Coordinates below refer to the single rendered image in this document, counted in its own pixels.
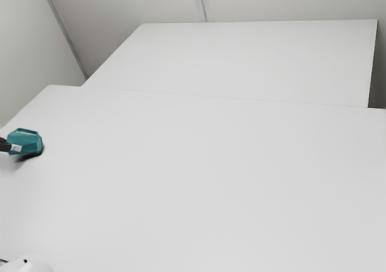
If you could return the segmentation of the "teal faceted mug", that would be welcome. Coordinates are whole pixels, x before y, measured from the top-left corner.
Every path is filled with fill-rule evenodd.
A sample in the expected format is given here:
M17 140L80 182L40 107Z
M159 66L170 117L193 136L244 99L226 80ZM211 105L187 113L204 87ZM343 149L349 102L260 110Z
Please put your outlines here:
M35 155L41 154L43 143L37 131L17 128L7 136L7 142L11 144L9 155Z

